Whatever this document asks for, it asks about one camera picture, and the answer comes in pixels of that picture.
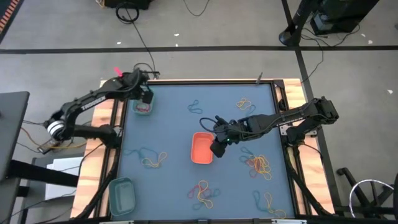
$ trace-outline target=orange bowl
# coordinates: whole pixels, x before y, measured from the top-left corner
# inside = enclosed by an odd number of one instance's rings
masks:
[[[210,146],[213,142],[211,133],[195,133],[192,138],[191,160],[197,164],[210,164],[213,161],[213,153]]]

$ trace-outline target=concrete floor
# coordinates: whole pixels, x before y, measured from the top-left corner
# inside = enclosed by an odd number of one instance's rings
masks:
[[[187,0],[193,11],[203,1]],[[292,13],[299,0],[288,0]],[[344,45],[398,45],[398,2],[382,0],[361,23],[361,31]],[[277,36],[287,23],[277,0],[213,0],[201,17],[190,15],[180,0],[156,0],[137,21],[150,47],[196,45],[281,45]],[[338,42],[331,35],[327,42]],[[316,45],[302,41],[302,45]],[[133,26],[121,24],[112,9],[94,0],[25,0],[0,49],[142,47]],[[152,53],[162,79],[167,78],[301,78],[294,52],[162,52]],[[310,73],[321,52],[303,52]],[[398,110],[398,51],[325,52],[325,61],[311,77],[315,96],[331,99],[340,119],[325,126],[334,169],[348,167],[358,180],[392,182],[398,170],[395,117]],[[0,55],[0,91],[29,91],[25,118],[43,121],[66,101],[98,87],[114,76],[113,67],[130,70],[137,62],[150,63],[147,53]],[[92,111],[79,117],[83,123]],[[38,141],[48,139],[44,128],[26,126]],[[33,145],[21,134],[19,142]],[[59,154],[83,152],[71,149]],[[14,158],[30,162],[40,157],[17,146]],[[348,203],[347,181],[336,177],[343,204]],[[28,223],[52,218],[70,205],[51,204],[29,212]],[[15,211],[21,209],[21,200]],[[68,213],[59,220],[65,220]]]

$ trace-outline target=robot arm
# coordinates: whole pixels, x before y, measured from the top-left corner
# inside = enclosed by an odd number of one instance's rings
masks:
[[[202,120],[210,120],[215,123],[213,130],[202,125]],[[210,149],[215,156],[222,157],[227,145],[250,141],[267,134],[272,128],[292,123],[301,122],[296,127],[291,127],[287,132],[287,141],[290,145],[298,145],[304,140],[305,134],[322,124],[333,124],[338,119],[338,113],[330,100],[325,97],[315,98],[299,108],[287,110],[272,115],[253,115],[237,121],[231,120],[227,123],[223,118],[216,116],[216,121],[210,118],[200,119],[200,125],[207,131],[216,134]]]
[[[131,73],[124,72],[119,77],[109,79],[101,88],[91,90],[87,95],[62,105],[61,109],[44,123],[44,127],[57,141],[65,141],[72,137],[100,138],[109,147],[114,147],[117,137],[111,126],[76,125],[76,118],[80,113],[107,99],[142,100],[144,103],[150,103],[154,94],[147,86],[148,73],[150,72],[135,69]]]

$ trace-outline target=blue table surface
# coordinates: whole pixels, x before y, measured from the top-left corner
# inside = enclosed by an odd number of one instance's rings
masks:
[[[273,129],[260,139],[228,146],[222,158],[213,156],[213,162],[208,165],[195,164],[190,157],[193,134],[205,132],[199,125],[200,118],[214,119],[215,115],[227,121],[243,118],[247,110],[236,106],[242,97],[256,106],[253,114],[274,114],[269,84],[159,85],[151,89],[155,97],[149,116],[135,114],[129,103],[118,170],[118,177],[128,177],[134,183],[136,207],[129,214],[113,217],[114,221],[276,218],[275,214],[267,212],[265,192],[272,194],[273,210],[282,209],[287,217],[294,216],[278,130]],[[199,101],[196,106],[203,114],[187,109],[194,100]],[[205,124],[212,129],[213,124]],[[148,169],[141,164],[138,153],[131,153],[142,147],[157,153],[166,152],[167,158],[159,168]],[[251,167],[239,161],[244,155],[242,147],[267,158],[271,180],[262,175],[249,176]],[[142,156],[157,161],[154,152],[143,150]],[[210,189],[220,190],[219,196],[210,198],[211,209],[205,206],[193,209],[199,202],[198,190],[193,198],[187,197],[200,180],[207,181]],[[260,193],[261,210],[253,197],[256,190]]]

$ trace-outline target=wooden table frame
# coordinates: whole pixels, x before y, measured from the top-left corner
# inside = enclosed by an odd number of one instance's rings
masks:
[[[150,83],[153,85],[160,83],[170,82],[248,82],[255,83],[255,79],[227,79],[227,80],[151,80]],[[303,94],[301,82],[299,79],[262,79],[261,82],[272,83],[275,88],[275,97],[277,100],[286,99],[290,109],[296,108],[303,105],[305,97]],[[102,124],[111,125],[122,125],[123,124],[123,111],[125,110],[123,103],[107,100],[97,105],[94,110],[92,126],[101,126]],[[305,143],[309,146],[318,149],[317,138],[311,138],[306,136]],[[100,140],[90,139],[87,143],[85,154],[91,152],[95,147],[101,144]],[[320,159],[320,155],[313,149],[307,146],[300,146],[299,159],[295,159],[292,149],[287,148],[289,151],[290,161],[293,166],[298,170],[298,173],[302,173],[305,180],[305,184],[314,197],[320,202],[324,209],[330,213],[334,213],[333,203],[331,199],[331,193],[328,188],[326,181],[325,171],[323,164]],[[112,149],[106,150],[104,146],[98,148],[95,152],[90,154],[81,167],[81,173],[79,177],[79,183],[76,190],[75,201],[71,212],[71,217],[77,216],[84,207],[91,200],[95,194],[100,181],[104,177],[105,173],[110,170],[113,163],[114,151]],[[295,215],[297,214],[316,214],[308,202],[303,199],[303,195],[295,182],[291,182],[290,189],[294,189],[292,193],[292,201],[294,205]],[[103,194],[101,203],[98,204],[100,209],[96,209],[95,213],[91,216],[107,216],[109,215],[108,210],[108,190]]]

